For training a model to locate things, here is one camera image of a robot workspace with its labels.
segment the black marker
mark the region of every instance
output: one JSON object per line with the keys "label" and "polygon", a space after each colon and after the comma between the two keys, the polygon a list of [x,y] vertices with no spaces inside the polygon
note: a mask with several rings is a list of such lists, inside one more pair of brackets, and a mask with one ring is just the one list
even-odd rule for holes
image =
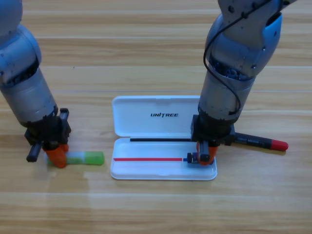
{"label": "black marker", "polygon": [[263,149],[286,151],[288,149],[288,144],[279,140],[272,140],[268,138],[251,136],[242,133],[235,134],[235,143],[255,146]]}

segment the black screw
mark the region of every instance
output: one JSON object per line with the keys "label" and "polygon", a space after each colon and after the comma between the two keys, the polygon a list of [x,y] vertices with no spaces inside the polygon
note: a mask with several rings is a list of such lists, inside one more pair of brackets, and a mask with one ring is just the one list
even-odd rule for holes
{"label": "black screw", "polygon": [[234,7],[232,7],[231,5],[228,8],[229,12],[234,13]]}

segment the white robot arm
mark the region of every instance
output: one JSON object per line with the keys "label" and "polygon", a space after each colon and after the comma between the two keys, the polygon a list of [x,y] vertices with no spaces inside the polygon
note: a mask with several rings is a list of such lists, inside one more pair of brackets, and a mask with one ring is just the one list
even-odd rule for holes
{"label": "white robot arm", "polygon": [[41,148],[48,155],[57,151],[64,156],[60,149],[67,145],[71,129],[67,109],[57,116],[58,107],[39,68],[39,45],[20,25],[21,17],[21,0],[0,0],[0,91],[27,128],[25,137],[32,146],[27,161],[35,162]]}

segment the box lid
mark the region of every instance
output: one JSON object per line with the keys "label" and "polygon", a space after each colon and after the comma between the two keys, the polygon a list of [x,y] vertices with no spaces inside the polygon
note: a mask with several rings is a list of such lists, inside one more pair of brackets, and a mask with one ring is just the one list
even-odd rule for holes
{"label": "box lid", "polygon": [[119,96],[112,102],[120,137],[190,138],[199,96]]}

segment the white plastic box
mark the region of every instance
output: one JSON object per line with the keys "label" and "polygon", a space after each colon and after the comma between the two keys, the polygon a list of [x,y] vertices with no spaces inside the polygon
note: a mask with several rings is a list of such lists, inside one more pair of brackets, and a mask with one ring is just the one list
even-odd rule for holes
{"label": "white plastic box", "polygon": [[[112,103],[114,128],[122,138],[114,145],[112,177],[131,180],[214,179],[217,175],[215,160],[208,166],[183,161],[188,152],[196,152],[196,143],[185,140],[191,137],[190,127],[193,115],[198,114],[198,101],[199,96],[116,97]],[[154,161],[155,158],[162,158],[162,161]]]}

